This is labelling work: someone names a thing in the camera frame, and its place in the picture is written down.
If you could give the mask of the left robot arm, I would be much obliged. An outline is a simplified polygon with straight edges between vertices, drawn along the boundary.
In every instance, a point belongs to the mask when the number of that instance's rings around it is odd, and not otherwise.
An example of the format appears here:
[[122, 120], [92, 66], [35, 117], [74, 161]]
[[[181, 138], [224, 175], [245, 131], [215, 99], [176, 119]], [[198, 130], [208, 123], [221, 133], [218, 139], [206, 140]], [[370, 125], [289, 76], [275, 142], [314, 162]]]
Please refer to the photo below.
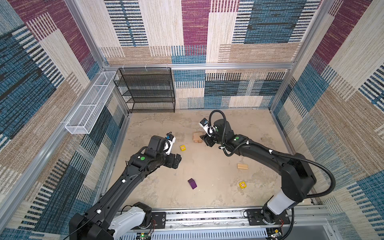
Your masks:
[[177, 169], [181, 155], [171, 152], [176, 138], [152, 136], [148, 146], [131, 156], [112, 187], [83, 215], [75, 214], [69, 223], [69, 240], [119, 240], [128, 230], [151, 225], [152, 209], [138, 203], [119, 217], [116, 213], [131, 192], [151, 173], [165, 166]]

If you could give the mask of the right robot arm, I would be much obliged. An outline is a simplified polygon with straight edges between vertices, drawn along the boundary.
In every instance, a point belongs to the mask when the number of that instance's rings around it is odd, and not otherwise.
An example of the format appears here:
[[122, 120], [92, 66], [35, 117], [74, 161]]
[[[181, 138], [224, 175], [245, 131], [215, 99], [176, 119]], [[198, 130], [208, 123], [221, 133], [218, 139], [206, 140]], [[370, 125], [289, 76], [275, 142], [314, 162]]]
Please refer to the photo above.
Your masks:
[[299, 160], [303, 157], [300, 154], [279, 156], [279, 152], [244, 135], [236, 135], [229, 122], [224, 122], [223, 119], [217, 120], [214, 125], [211, 125], [204, 118], [200, 121], [200, 126], [206, 132], [201, 139], [207, 146], [212, 147], [219, 144], [230, 154], [253, 159], [281, 176], [281, 190], [265, 203], [261, 211], [266, 224], [274, 224], [286, 209], [302, 202], [317, 181], [309, 164]]

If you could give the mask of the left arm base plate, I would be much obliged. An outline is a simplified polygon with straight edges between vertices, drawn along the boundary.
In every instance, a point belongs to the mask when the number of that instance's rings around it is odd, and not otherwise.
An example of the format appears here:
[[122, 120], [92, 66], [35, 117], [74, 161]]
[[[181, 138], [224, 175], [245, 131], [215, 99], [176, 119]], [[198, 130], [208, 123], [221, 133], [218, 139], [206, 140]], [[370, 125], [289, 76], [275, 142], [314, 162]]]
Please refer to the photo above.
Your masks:
[[152, 229], [165, 229], [166, 227], [166, 220], [167, 220], [167, 214], [166, 212], [152, 212], [152, 218], [150, 220], [150, 225], [148, 226], [149, 223], [143, 224], [140, 227], [135, 227], [133, 230], [143, 230], [143, 231], [149, 231]]

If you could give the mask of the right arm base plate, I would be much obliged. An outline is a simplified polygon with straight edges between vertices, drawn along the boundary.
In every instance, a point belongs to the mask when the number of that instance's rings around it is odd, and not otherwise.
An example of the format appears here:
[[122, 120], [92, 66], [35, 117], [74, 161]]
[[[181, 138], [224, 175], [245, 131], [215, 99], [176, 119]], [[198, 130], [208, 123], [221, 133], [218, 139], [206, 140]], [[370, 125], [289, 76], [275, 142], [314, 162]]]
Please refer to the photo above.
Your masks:
[[261, 208], [245, 210], [244, 217], [248, 219], [250, 226], [281, 226], [282, 224], [287, 226], [291, 224], [291, 211], [284, 210], [280, 215], [275, 217], [272, 223], [264, 220], [264, 215], [261, 211]]

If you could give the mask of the wood block front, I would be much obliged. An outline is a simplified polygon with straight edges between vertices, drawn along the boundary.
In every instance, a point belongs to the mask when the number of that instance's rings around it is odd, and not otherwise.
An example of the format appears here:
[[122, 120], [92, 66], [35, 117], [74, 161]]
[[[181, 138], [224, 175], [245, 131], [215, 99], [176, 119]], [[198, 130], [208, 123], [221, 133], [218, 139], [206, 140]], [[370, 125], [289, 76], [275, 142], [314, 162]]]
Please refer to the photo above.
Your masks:
[[194, 139], [200, 139], [200, 136], [204, 136], [205, 134], [206, 134], [205, 132], [194, 132], [193, 138]]

